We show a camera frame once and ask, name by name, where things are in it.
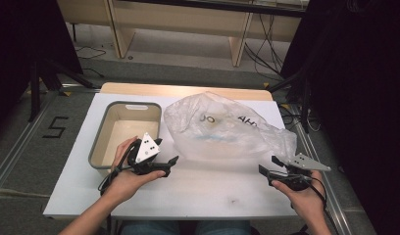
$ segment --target finger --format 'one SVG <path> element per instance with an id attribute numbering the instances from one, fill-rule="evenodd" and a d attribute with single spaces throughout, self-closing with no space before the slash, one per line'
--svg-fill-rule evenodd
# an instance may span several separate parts
<path id="1" fill-rule="evenodd" d="M 127 139 L 126 141 L 122 142 L 118 147 L 117 147 L 117 152 L 115 153 L 115 158 L 114 161 L 112 162 L 111 169 L 115 168 L 120 162 L 122 157 L 124 156 L 124 153 L 126 149 L 129 147 L 131 143 L 133 143 L 138 137 L 134 136 L 133 138 Z"/>
<path id="2" fill-rule="evenodd" d="M 317 178 L 320 181 L 323 180 L 322 174 L 318 170 L 311 170 L 311 177 Z"/>
<path id="3" fill-rule="evenodd" d="M 126 149 L 129 147 L 129 145 L 130 145 L 131 143 L 133 143 L 137 138 L 138 138 L 138 136 L 134 136 L 134 137 L 132 137 L 132 138 L 130 138 L 130 139 L 127 139 L 127 140 L 124 141 L 123 143 L 121 143 L 121 144 L 117 147 L 117 152 L 116 152 L 116 154 L 115 154 L 115 159 L 116 159 L 116 158 L 121 158 L 121 157 L 124 155 Z"/>
<path id="4" fill-rule="evenodd" d="M 281 193 L 285 194 L 287 197 L 289 197 L 289 194 L 293 192 L 292 189 L 290 189 L 288 186 L 286 186 L 286 184 L 284 184 L 280 181 L 273 180 L 272 184 L 273 184 L 274 188 L 279 190 Z"/>
<path id="5" fill-rule="evenodd" d="M 325 194 L 324 192 L 324 187 L 322 185 L 323 183 L 323 177 L 322 174 L 318 170 L 312 170 L 311 171 L 311 177 L 318 179 L 318 180 L 312 180 L 311 184 L 319 190 L 319 192 L 322 192 L 323 195 Z"/>
<path id="6" fill-rule="evenodd" d="M 148 182 L 151 182 L 153 180 L 161 178 L 164 175 L 166 175 L 166 173 L 162 170 L 152 171 L 148 174 L 138 175 L 138 182 L 139 182 L 140 186 L 142 186 Z"/>

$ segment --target right hand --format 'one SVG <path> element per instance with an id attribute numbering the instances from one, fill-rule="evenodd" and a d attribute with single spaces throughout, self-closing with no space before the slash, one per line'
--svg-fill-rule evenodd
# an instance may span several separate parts
<path id="1" fill-rule="evenodd" d="M 311 184 L 325 196 L 320 172 L 312 170 L 311 177 L 320 180 L 319 182 L 313 179 Z M 312 188 L 307 188 L 302 191 L 293 191 L 280 181 L 273 180 L 272 184 L 274 188 L 288 197 L 297 214 L 306 221 L 307 225 L 315 234 L 330 234 L 325 224 L 324 203 Z"/>

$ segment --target left hand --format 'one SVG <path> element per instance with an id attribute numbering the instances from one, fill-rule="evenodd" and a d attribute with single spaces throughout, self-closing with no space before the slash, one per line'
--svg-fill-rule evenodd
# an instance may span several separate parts
<path id="1" fill-rule="evenodd" d="M 118 146 L 111 169 L 114 169 L 120 163 L 127 147 L 137 138 L 138 137 L 135 136 L 127 139 Z M 119 205 L 120 203 L 130 199 L 142 185 L 161 178 L 165 174 L 165 172 L 157 170 L 144 175 L 136 175 L 129 170 L 123 170 L 112 181 L 103 197 L 109 197 L 111 200 L 113 200 L 112 202 L 114 202 L 116 205 Z"/>

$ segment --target clear plastic bag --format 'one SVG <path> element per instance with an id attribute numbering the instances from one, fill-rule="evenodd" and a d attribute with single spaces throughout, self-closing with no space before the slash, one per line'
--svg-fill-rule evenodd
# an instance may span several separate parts
<path id="1" fill-rule="evenodd" d="M 176 148 L 188 159 L 254 158 L 270 153 L 287 160 L 297 137 L 268 124 L 253 109 L 211 92 L 166 107 L 164 120 Z"/>

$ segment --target wrist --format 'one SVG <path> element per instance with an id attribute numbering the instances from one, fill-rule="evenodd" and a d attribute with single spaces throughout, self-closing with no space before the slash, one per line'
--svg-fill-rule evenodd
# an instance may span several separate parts
<path id="1" fill-rule="evenodd" d="M 312 217 L 309 219 L 305 219 L 308 228 L 314 235 L 327 235 L 330 234 L 329 228 L 325 222 L 325 217 L 322 214 L 321 216 Z"/>
<path id="2" fill-rule="evenodd" d="M 122 202 L 118 197 L 115 197 L 115 195 L 111 195 L 111 194 L 102 195 L 102 197 L 99 199 L 99 201 L 103 205 L 105 205 L 105 207 L 110 208 L 112 210 Z"/>

